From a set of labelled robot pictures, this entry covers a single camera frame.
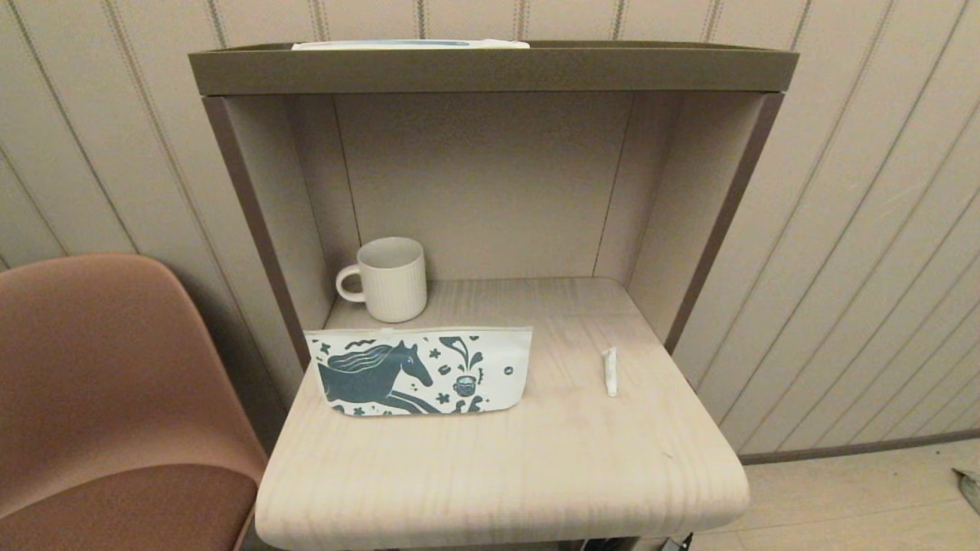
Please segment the brown open shelf cabinet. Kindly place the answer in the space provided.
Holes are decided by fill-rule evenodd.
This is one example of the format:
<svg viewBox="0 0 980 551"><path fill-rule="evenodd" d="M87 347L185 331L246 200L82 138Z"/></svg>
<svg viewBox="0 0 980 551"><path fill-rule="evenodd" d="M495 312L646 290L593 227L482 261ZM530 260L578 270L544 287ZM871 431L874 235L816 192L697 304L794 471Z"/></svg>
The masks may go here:
<svg viewBox="0 0 980 551"><path fill-rule="evenodd" d="M608 279L673 354L799 53L717 43L189 55L286 356L399 235L447 280Z"/></svg>

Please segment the brown shell chair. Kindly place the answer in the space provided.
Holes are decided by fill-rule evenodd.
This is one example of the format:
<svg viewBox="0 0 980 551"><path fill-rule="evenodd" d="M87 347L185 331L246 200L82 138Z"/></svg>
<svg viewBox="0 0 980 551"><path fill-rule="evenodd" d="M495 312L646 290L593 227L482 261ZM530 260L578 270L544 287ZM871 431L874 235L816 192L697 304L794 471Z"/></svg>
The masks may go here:
<svg viewBox="0 0 980 551"><path fill-rule="evenodd" d="M0 273L0 551L240 551L266 464L167 266Z"/></svg>

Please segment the flat white and blue box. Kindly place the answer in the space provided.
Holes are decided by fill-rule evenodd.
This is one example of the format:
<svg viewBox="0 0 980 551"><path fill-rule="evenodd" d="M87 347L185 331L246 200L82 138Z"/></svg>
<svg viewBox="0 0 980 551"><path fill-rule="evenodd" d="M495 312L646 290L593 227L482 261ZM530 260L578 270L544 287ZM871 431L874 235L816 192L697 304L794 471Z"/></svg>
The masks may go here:
<svg viewBox="0 0 980 551"><path fill-rule="evenodd" d="M378 41L320 41L294 43L292 51L393 51L393 50L465 50L530 49L524 41L451 41L450 39L378 39Z"/></svg>

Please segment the white ribbed ceramic mug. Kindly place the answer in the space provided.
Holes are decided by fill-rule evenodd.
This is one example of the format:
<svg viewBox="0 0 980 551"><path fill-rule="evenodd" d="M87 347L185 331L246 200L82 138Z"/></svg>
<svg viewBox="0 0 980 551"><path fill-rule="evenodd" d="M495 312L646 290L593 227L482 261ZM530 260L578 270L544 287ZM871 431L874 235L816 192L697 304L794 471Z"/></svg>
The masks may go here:
<svg viewBox="0 0 980 551"><path fill-rule="evenodd" d="M401 236L367 242L358 249L356 262L340 269L334 283L344 300L364 304L374 320L412 320L427 304L423 245Z"/></svg>

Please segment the brown baseboard strip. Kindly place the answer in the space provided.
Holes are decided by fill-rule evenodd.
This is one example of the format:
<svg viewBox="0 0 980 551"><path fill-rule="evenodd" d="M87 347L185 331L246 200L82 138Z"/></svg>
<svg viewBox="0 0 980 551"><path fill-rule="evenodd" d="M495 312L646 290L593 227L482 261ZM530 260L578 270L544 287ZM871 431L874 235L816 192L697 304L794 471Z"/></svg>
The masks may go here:
<svg viewBox="0 0 980 551"><path fill-rule="evenodd" d="M888 442L868 442L805 450L745 454L739 455L739 460L743 466L767 465L781 463L781 461L806 461L875 452L889 452L950 442L963 442L963 440L969 439L980 439L980 428L956 430L956 432L943 433L942 435L907 437L907 439L894 439L888 440Z"/></svg>

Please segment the white horse-print zipper pouch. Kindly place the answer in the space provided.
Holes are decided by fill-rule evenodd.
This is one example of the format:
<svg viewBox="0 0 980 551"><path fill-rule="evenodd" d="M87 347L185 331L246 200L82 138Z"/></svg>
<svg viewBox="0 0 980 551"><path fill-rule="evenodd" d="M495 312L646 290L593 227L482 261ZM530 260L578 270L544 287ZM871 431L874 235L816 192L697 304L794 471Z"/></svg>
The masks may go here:
<svg viewBox="0 0 980 551"><path fill-rule="evenodd" d="M531 328L322 329L305 334L311 367L346 416L508 410L528 383Z"/></svg>

